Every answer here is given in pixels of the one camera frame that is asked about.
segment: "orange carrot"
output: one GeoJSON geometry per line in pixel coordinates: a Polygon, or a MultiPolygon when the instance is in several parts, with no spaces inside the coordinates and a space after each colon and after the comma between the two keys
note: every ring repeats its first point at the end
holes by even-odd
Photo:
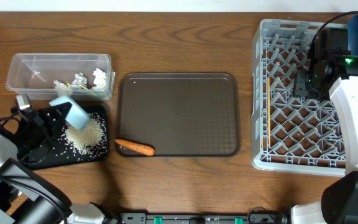
{"type": "Polygon", "coordinates": [[[153,149],[150,146],[145,146],[143,144],[138,144],[138,143],[122,140],[122,139],[116,139],[115,141],[120,146],[124,146],[127,149],[133,150],[135,152],[139,152],[146,156],[152,156],[152,155],[154,155],[154,152],[155,152],[155,149],[153,149]]]}

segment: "clear plastic container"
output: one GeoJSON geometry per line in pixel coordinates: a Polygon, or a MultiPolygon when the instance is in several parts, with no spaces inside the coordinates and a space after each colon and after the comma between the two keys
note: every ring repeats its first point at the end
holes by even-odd
{"type": "Polygon", "coordinates": [[[106,54],[16,54],[12,58],[6,88],[26,93],[32,100],[53,100],[67,94],[73,100],[110,100],[114,75],[111,57],[106,54]],[[101,90],[57,91],[54,80],[71,83],[82,72],[93,86],[96,69],[106,72],[106,87],[101,90]]]}

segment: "wooden tabletop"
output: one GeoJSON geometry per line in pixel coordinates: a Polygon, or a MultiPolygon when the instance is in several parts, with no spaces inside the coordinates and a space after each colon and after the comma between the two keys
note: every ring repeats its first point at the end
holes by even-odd
{"type": "MultiPolygon", "coordinates": [[[[19,52],[109,54],[116,71],[109,113],[114,136],[120,79],[133,72],[227,72],[237,79],[242,148],[230,158],[128,159],[111,144],[104,162],[36,171],[73,203],[96,202],[122,212],[247,213],[281,210],[321,198],[336,177],[256,170],[250,163],[251,40],[262,19],[324,22],[335,14],[0,12],[0,117],[15,93],[5,88],[19,52]]],[[[34,101],[35,108],[47,106],[34,101]]],[[[23,201],[15,201],[14,207],[23,201]]]]}

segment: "lattice basket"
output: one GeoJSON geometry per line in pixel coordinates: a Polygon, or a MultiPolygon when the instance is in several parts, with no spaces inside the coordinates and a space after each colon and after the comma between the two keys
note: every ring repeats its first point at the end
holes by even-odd
{"type": "Polygon", "coordinates": [[[333,103],[292,95],[295,74],[307,70],[309,44],[321,25],[265,19],[252,39],[256,169],[344,175],[344,144],[333,103]]]}

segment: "white background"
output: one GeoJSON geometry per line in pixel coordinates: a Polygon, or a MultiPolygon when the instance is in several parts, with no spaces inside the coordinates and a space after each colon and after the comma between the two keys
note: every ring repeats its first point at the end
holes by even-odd
{"type": "Polygon", "coordinates": [[[0,11],[346,12],[358,0],[0,0],[0,11]]]}

